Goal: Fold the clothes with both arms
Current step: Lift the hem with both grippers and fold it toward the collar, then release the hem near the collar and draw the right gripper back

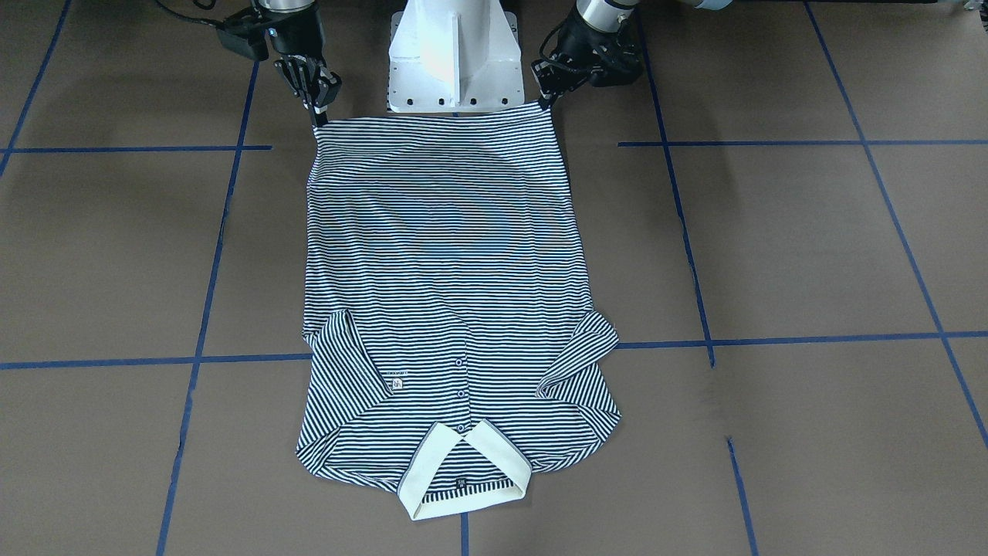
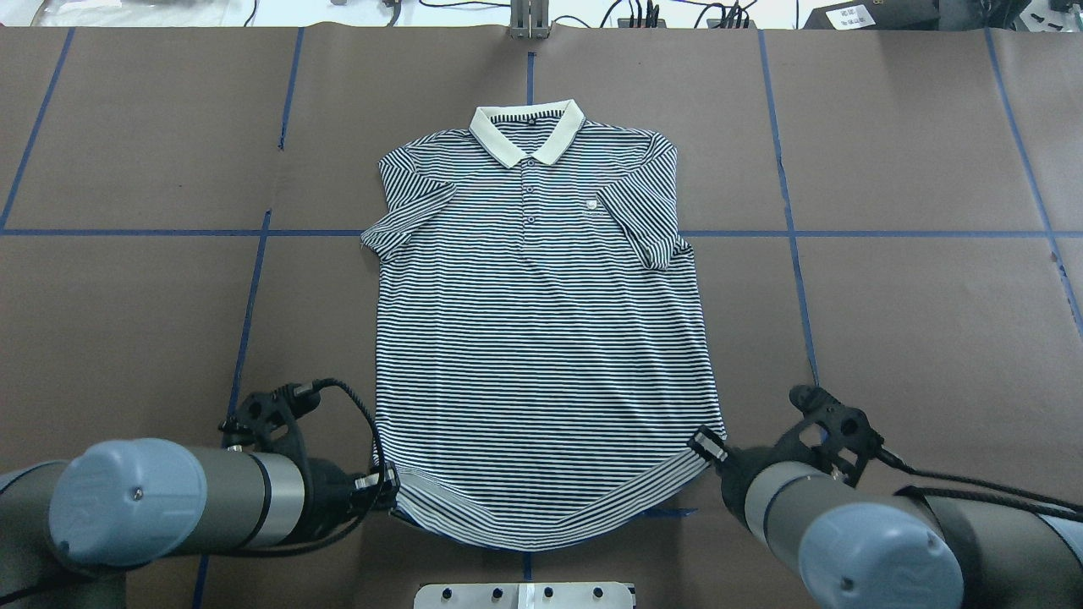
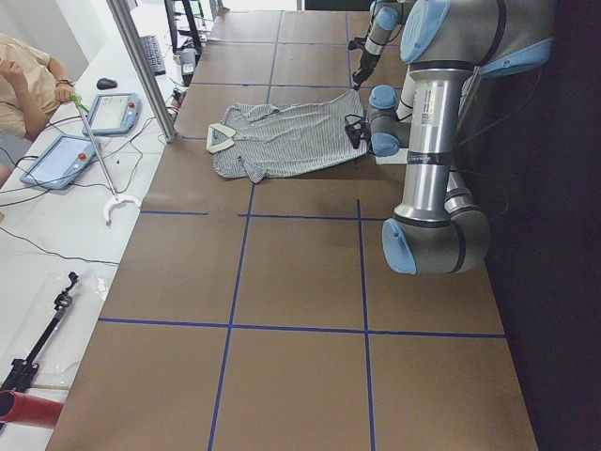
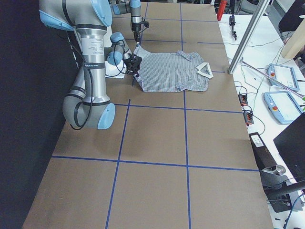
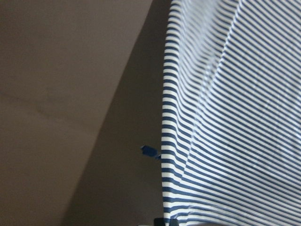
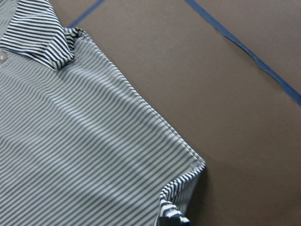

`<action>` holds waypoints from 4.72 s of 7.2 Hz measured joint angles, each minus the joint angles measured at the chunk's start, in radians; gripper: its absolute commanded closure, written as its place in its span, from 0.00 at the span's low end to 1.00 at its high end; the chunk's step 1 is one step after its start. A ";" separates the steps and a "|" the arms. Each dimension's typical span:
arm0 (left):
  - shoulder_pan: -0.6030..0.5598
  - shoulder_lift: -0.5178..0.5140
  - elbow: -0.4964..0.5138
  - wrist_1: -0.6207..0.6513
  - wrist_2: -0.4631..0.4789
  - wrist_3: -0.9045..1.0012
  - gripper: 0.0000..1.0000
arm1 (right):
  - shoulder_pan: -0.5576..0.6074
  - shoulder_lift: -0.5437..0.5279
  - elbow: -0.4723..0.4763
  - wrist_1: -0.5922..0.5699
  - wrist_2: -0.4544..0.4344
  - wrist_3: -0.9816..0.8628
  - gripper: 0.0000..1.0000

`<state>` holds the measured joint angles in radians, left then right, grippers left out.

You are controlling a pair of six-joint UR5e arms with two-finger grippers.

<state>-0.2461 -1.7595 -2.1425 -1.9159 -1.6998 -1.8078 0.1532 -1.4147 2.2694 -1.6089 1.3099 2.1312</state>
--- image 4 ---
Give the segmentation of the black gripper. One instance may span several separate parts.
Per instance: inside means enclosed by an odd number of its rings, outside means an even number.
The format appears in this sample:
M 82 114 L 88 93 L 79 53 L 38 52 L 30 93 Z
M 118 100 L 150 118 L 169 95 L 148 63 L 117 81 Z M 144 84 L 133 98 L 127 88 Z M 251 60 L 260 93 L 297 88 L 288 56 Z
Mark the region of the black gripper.
M 132 74 L 133 78 L 139 77 L 140 65 L 142 58 L 136 54 L 132 54 L 128 59 L 125 59 L 126 73 Z
M 142 16 L 132 16 L 131 17 L 131 29 L 135 38 L 135 43 L 137 46 L 141 44 L 141 36 L 140 33 L 143 31 L 142 26 L 149 28 L 150 24 L 145 20 Z

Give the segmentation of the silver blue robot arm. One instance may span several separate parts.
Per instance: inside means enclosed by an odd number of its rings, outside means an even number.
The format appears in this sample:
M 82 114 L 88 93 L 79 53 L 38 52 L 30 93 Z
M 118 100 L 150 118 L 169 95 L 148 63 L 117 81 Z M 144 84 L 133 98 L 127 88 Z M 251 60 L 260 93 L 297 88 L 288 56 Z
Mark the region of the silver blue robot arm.
M 119 73 L 137 75 L 142 59 L 131 52 L 120 32 L 111 35 L 110 47 L 105 47 L 104 36 L 112 25 L 113 15 L 128 13 L 134 39 L 139 43 L 142 27 L 149 26 L 141 16 L 141 2 L 41 0 L 39 7 L 40 19 L 45 26 L 75 32 L 81 47 L 82 67 L 63 102 L 66 121 L 75 130 L 109 128 L 115 117 L 115 105 L 106 93 L 106 65 L 122 64 Z
M 127 0 L 112 4 L 112 10 L 115 15 L 128 13 L 131 15 L 130 26 L 136 46 L 139 46 L 141 43 L 143 31 L 150 27 L 149 22 L 141 16 L 141 7 L 140 0 Z

